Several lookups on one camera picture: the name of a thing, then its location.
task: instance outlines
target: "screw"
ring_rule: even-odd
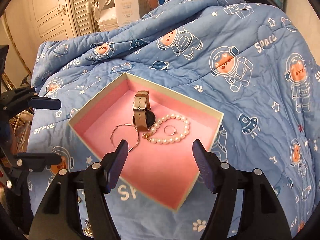
[[[62,169],[59,171],[59,175],[63,176],[67,174],[67,170],[66,169]]]
[[[230,166],[229,166],[228,163],[221,163],[220,167],[223,168],[223,169],[228,169]]]
[[[18,165],[18,167],[21,167],[21,166],[22,166],[22,159],[18,159],[18,160],[17,160],[17,165]]]
[[[255,173],[256,175],[261,175],[261,174],[262,174],[262,170],[260,170],[260,169],[254,169],[254,173]]]
[[[11,187],[12,187],[12,183],[11,183],[10,180],[7,180],[7,187],[8,187],[8,188],[11,188]]]
[[[98,168],[100,168],[101,167],[101,164],[100,163],[94,163],[94,164],[92,164],[92,168],[94,169],[94,170],[96,170],[96,169],[98,169]]]

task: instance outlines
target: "watch buckle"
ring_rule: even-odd
[[[133,102],[133,104],[132,104],[132,110],[133,110],[133,111],[146,111],[146,110],[147,110],[147,102],[146,102],[146,104],[145,104],[144,107],[140,107],[140,106],[135,107],[135,106],[134,106],[134,102]]]

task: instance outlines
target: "white door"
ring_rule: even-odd
[[[44,41],[73,38],[66,0],[26,0],[26,11],[38,46]]]

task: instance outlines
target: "white pipe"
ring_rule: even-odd
[[[85,9],[87,11],[87,16],[88,16],[88,20],[89,20],[89,25],[90,25],[90,31],[91,33],[94,33],[94,28],[93,28],[93,22],[92,22],[92,17],[91,17],[91,11],[92,11],[92,6],[90,2],[87,2],[85,5]]]

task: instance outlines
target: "gold clasp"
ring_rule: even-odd
[[[143,133],[142,137],[147,139],[148,141],[151,141],[150,136],[152,136],[152,135],[153,135],[153,133]]]

